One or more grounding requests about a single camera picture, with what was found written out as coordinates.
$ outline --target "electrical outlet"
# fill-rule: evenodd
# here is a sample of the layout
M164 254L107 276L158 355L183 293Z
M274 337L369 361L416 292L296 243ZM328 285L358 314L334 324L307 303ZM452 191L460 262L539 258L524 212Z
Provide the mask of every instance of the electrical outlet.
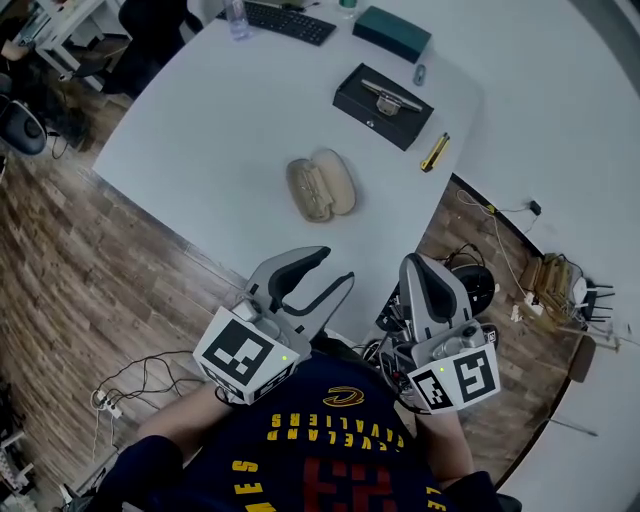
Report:
M98 403L103 404L106 398L104 391L98 391L98 393L96 393L96 398L98 399ZM110 401L104 403L104 410L109 411L115 419L122 416L122 410L119 407L112 405Z
M529 201L529 210L531 210L536 217L542 215L542 207L536 201Z

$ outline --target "teal box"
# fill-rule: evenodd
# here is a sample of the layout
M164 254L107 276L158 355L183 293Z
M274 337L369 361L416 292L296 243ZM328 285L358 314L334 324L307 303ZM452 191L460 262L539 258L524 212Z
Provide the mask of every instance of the teal box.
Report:
M369 7L353 26L353 35L416 63L431 34L390 12Z

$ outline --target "cavaliers logo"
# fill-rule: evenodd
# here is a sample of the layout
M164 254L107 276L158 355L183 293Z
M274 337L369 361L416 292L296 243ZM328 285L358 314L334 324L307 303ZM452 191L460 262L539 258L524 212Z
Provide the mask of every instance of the cavaliers logo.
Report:
M330 407L349 407L364 402L364 393L351 386L338 386L331 388L329 393L336 393L323 400Z

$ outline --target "red number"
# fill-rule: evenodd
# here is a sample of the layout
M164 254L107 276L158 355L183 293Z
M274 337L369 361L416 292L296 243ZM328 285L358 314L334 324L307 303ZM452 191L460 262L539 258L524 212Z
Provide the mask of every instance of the red number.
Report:
M396 503L393 500L391 489L391 475L387 468L382 466L367 466L364 464L347 465L343 461L321 460L315 457L307 457L304 464L304 510L305 512L320 512L320 497L322 495L336 495L338 485L331 482L320 481L320 467L322 464L331 464L331 476L337 479L348 478L351 473L353 512L368 512L369 504L373 497L384 497L382 509L384 512L396 512ZM376 480L366 482L367 470L374 473ZM347 512L347 503L333 503L332 512Z

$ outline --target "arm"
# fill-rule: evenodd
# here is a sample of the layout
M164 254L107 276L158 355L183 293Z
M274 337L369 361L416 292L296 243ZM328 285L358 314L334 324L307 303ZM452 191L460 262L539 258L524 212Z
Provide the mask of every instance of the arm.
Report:
M474 472L471 450L457 413L416 415L416 427L426 462L443 489Z
M138 430L140 439L150 436L173 441L184 460L202 446L207 431L233 409L216 396L216 384L209 382L151 416Z

